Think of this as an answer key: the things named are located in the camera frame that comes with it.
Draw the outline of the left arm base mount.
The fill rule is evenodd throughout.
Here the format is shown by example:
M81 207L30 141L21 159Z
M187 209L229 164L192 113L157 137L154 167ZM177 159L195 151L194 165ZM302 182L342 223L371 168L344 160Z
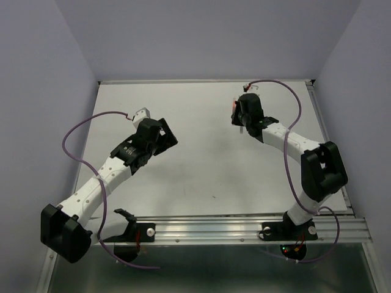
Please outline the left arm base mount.
M100 234L104 242L152 243L156 224L143 222L124 209L115 209L106 218Z

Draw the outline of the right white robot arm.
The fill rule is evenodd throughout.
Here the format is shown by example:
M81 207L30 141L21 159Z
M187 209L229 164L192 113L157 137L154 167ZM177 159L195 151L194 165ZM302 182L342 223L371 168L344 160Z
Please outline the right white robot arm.
M251 137L280 150L285 168L288 157L300 165L302 192L295 196L296 203L287 211L288 219L281 223L283 235L295 238L321 205L348 183L337 145L306 139L277 119L265 116L260 98L254 93L246 93L234 102L232 124L244 127Z

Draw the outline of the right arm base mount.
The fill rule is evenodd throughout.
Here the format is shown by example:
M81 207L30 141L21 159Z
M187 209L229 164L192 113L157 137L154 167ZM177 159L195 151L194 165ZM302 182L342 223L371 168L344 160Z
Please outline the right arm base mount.
M258 238L263 241L315 241L318 239L315 224L312 219L303 224L295 225L288 213L283 214L280 222L263 222Z

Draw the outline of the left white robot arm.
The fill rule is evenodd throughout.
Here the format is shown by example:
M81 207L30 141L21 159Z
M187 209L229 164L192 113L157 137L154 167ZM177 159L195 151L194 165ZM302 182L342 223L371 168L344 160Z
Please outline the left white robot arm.
M92 244L92 232L85 226L108 196L121 183L157 156L178 143L165 119L144 118L136 133L114 148L104 165L74 195L57 206L43 208L40 216L40 240L70 263L79 261Z

